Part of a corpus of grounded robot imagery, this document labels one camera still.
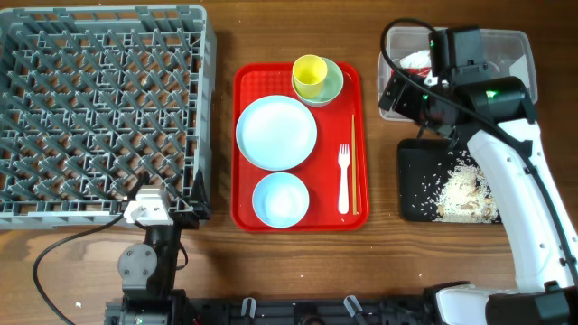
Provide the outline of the white napkin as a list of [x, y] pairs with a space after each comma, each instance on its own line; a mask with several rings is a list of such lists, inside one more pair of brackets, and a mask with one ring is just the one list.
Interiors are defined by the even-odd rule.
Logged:
[[400, 60], [403, 69], [425, 69], [432, 66], [430, 52], [428, 50], [417, 51], [405, 56]]

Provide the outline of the leftover rice with scraps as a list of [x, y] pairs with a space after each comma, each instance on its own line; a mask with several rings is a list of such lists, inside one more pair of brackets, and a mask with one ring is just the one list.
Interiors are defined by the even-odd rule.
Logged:
[[466, 150], [442, 154], [449, 162], [435, 162], [434, 170], [419, 182], [425, 195], [418, 203], [420, 217], [443, 223], [491, 224], [499, 222], [497, 203], [484, 173]]

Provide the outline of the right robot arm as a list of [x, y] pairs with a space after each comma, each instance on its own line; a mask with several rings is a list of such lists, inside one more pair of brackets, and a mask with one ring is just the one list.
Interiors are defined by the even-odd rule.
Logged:
[[514, 257], [517, 289], [470, 283], [427, 289], [437, 324], [575, 324], [577, 234], [542, 155], [536, 110], [516, 77], [486, 74], [428, 87], [396, 72], [379, 104], [466, 147], [496, 201]]

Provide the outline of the red snack wrapper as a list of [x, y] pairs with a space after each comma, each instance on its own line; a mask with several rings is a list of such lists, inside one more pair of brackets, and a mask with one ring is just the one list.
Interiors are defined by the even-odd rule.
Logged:
[[430, 67], [424, 67], [424, 68], [407, 68], [406, 72], [408, 74], [411, 75], [417, 75], [423, 78], [426, 78], [430, 72], [431, 72], [431, 68]]

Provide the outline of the small light blue bowl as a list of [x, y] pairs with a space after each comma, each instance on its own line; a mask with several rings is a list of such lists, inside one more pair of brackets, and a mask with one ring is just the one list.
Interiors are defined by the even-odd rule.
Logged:
[[305, 217], [310, 206], [310, 194], [297, 176], [274, 172], [258, 182], [251, 202], [261, 222], [271, 228], [290, 228]]

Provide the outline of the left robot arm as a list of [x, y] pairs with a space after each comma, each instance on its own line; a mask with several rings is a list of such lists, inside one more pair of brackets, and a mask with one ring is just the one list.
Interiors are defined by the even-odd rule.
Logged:
[[183, 289], [174, 287], [184, 229], [197, 229], [205, 210], [171, 212], [168, 190], [149, 183], [142, 172], [126, 194], [123, 217], [145, 230], [144, 242], [127, 248], [118, 259], [123, 300], [108, 324], [200, 324], [201, 315]]

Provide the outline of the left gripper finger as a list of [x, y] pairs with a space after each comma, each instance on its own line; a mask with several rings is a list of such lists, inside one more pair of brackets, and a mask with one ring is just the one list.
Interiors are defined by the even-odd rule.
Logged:
[[137, 182], [136, 184], [130, 189], [130, 191], [128, 192], [128, 198], [129, 199], [134, 199], [137, 192], [144, 186], [147, 185], [149, 183], [149, 173], [148, 172], [142, 172], [141, 174], [138, 175], [137, 178]]
[[210, 207], [209, 194], [205, 189], [204, 176], [201, 169], [198, 169], [193, 177], [189, 203], [195, 209], [208, 209]]

